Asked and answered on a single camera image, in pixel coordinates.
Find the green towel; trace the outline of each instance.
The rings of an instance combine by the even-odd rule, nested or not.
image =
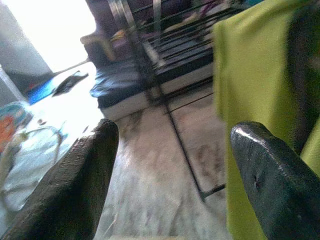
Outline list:
[[[233,158],[230,130],[256,121],[293,145],[297,101],[288,74],[288,31],[295,11],[307,3],[265,0],[213,27],[215,103],[226,122],[227,225],[235,240],[266,237]]]

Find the marble floor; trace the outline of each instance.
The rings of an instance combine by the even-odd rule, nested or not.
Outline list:
[[[170,108],[212,92],[212,86],[176,98]],[[201,187],[224,183],[224,126],[213,95],[173,112]],[[163,106],[117,121],[120,144],[95,240],[111,236],[183,236],[231,239],[225,191],[202,203]]]

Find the metal rack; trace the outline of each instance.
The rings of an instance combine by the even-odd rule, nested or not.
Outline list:
[[[210,94],[176,109],[170,109],[169,101],[183,93],[211,83],[213,78],[211,76],[205,79],[199,79],[199,81],[195,83],[166,94],[161,86],[163,83],[162,78],[168,76],[170,72],[174,75],[179,69],[211,64],[213,61],[213,50],[211,46],[212,38],[210,37],[210,28],[214,22],[239,13],[243,8],[238,5],[232,6],[213,14],[204,15],[192,22],[163,32],[162,24],[165,21],[169,21],[177,16],[186,15],[217,2],[211,0],[207,3],[193,6],[176,14],[161,18],[161,4],[167,1],[169,0],[153,0],[153,4],[134,11],[131,11],[127,0],[108,0],[108,3],[118,27],[125,31],[128,38],[141,80],[145,84],[146,96],[152,104],[164,105],[198,194],[201,200],[205,202],[206,197],[224,189],[225,184],[214,187],[209,191],[202,190],[172,112],[208,97]],[[134,15],[148,8],[153,8],[153,22],[137,25]],[[154,33],[152,36],[144,34],[146,29],[150,27],[153,27]]]

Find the floor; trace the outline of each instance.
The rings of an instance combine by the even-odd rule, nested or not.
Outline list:
[[[67,123],[81,133],[102,117],[90,96],[95,71],[70,93],[47,97],[32,106],[48,125]],[[175,98],[175,109],[212,92],[212,86]],[[225,182],[224,125],[213,94],[173,112],[203,190]],[[162,106],[149,107],[116,122],[120,143],[95,240],[181,236],[187,240],[229,240],[226,196],[219,191],[202,203],[173,128]]]

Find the wall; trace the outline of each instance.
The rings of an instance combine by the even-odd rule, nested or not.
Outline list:
[[[0,64],[9,74],[19,76],[12,79],[20,91],[37,84],[37,77],[51,72],[45,61],[26,38],[15,17],[0,0]]]

